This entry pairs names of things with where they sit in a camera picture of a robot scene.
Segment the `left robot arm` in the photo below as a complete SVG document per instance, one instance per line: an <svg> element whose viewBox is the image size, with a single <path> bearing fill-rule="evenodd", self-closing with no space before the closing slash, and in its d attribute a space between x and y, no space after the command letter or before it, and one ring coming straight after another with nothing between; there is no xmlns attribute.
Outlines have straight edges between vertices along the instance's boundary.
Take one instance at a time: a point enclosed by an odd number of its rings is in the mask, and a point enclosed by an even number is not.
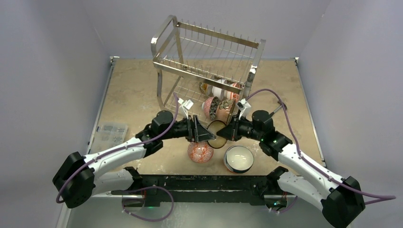
<svg viewBox="0 0 403 228"><path fill-rule="evenodd" d="M141 132L118 146L88 155L71 153L52 179L58 190L56 202L65 203L70 209L80 206L99 189L97 179L118 166L156 153L164 140L185 138L199 143L216 138L197 116L180 121L176 117L169 111L160 111Z"/></svg>

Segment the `brown glazed bowl stack top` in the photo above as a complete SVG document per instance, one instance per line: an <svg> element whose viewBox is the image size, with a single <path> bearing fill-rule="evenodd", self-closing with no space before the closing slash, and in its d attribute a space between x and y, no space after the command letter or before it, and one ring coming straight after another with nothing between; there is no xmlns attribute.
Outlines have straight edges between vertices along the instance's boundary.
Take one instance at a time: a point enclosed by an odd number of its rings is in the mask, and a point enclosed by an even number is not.
<svg viewBox="0 0 403 228"><path fill-rule="evenodd" d="M230 116L233 113L235 105L235 100L233 99L226 99L219 103L219 106L216 111L216 118L215 120L220 120L224 123L227 123Z"/></svg>

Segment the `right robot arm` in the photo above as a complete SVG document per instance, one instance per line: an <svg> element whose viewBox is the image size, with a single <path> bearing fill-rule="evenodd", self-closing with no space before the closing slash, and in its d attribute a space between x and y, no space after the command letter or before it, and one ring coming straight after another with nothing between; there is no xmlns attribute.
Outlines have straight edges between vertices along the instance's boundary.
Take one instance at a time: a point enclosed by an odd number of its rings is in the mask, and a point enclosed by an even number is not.
<svg viewBox="0 0 403 228"><path fill-rule="evenodd" d="M269 112L255 111L252 120L234 116L217 135L234 142L242 137L256 140L267 156L296 171L298 175L284 171L268 178L268 190L272 193L283 190L312 204L333 227L348 227L365 209L364 198L358 193L359 182L352 176L344 178L298 152L296 144L275 129Z"/></svg>

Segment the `black leaf patterned bowl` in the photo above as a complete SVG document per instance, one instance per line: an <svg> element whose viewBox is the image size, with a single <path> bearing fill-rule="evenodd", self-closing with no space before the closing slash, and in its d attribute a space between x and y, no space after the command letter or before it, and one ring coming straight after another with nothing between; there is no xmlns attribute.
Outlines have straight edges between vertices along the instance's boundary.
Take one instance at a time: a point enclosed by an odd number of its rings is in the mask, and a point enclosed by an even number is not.
<svg viewBox="0 0 403 228"><path fill-rule="evenodd" d="M211 121L216 118L217 108L220 104L220 100L217 96L209 97L202 104L204 115Z"/></svg>

